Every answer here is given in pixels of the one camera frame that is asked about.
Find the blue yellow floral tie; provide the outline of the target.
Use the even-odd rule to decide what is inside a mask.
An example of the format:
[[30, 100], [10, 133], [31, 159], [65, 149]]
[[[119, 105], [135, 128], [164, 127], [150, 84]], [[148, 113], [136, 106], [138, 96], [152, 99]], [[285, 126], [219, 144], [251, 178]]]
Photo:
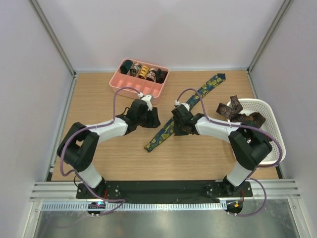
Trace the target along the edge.
[[[209, 92], [211, 92], [215, 87], [220, 85], [226, 80], [224, 73], [218, 73], [214, 75], [211, 79], [206, 81], [197, 91], [201, 97], [205, 97]], [[197, 93], [194, 93], [186, 103], [189, 105], [189, 109], [192, 110], [193, 107], [200, 101]], [[151, 141], [144, 146], [147, 152], [152, 152], [156, 147], [161, 145], [169, 137], [171, 137], [175, 132], [174, 119], [171, 118], [167, 123], [158, 131], [158, 133], [151, 139]]]

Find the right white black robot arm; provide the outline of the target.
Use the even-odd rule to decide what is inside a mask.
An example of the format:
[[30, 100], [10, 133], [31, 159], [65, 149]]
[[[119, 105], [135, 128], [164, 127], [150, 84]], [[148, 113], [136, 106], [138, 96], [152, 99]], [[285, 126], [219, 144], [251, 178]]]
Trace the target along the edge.
[[231, 145], [236, 164], [222, 180], [223, 191], [235, 196], [251, 172], [272, 151], [268, 136], [252, 121], [225, 123], [205, 116], [193, 115], [187, 103], [175, 102], [172, 110], [175, 135], [205, 135], [221, 139]]

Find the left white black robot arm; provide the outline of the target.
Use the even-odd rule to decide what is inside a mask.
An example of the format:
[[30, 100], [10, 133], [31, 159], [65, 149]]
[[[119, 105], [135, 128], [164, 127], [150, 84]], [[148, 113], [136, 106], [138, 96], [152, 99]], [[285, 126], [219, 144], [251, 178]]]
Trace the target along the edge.
[[57, 155], [78, 173], [93, 198], [100, 198], [106, 192], [105, 179], [93, 165], [97, 145], [114, 137], [128, 135], [138, 126], [157, 128], [160, 125], [158, 109], [153, 107], [152, 100], [152, 95], [135, 99], [126, 113], [103, 123], [83, 125], [76, 122], [60, 143]]

